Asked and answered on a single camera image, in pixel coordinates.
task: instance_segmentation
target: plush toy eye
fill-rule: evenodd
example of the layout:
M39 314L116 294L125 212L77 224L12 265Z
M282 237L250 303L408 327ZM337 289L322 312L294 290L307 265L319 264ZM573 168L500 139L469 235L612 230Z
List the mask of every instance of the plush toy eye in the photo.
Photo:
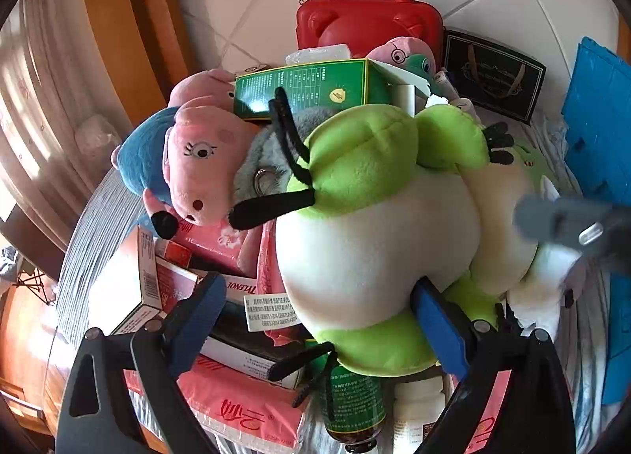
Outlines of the plush toy eye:
M203 141L195 144L187 143L184 149L184 155L192 155L198 159L207 159L208 156L215 154L216 148L217 146L209 145L209 143Z
M406 55L405 55L405 52L403 52L403 50L399 48L392 50L392 61L394 61L397 64L401 64L403 63L403 61L405 61L405 59L406 59Z

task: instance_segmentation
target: white plush belly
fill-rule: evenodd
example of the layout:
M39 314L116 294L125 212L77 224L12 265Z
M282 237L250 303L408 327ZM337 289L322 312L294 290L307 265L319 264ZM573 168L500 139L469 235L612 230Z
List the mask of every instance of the white plush belly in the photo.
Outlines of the white plush belly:
M478 249L480 222L458 175L419 167L388 200L326 219L278 218L278 266L310 331L356 329L393 317L427 275L439 290Z

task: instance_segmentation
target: fabric label tag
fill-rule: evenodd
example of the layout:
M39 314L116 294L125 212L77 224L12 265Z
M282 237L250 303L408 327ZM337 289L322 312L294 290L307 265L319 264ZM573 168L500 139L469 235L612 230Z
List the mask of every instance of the fabric label tag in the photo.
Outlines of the fabric label tag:
M243 296L248 331L278 330L301 321L285 292Z

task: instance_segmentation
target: white plastic container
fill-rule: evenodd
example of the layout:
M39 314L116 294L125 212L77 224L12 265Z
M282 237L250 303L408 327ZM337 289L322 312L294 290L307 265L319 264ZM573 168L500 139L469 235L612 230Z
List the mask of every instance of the white plastic container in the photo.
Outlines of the white plastic container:
M413 454L441 416L445 404L441 376L396 385L393 454Z

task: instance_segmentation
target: barcode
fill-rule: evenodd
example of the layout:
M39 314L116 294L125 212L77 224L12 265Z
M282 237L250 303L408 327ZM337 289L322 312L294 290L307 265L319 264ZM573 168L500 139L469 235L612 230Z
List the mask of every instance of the barcode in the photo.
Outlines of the barcode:
M143 282L144 292L146 292L147 296L153 298L154 300L160 299L156 277L153 274L149 274L148 272L143 271Z

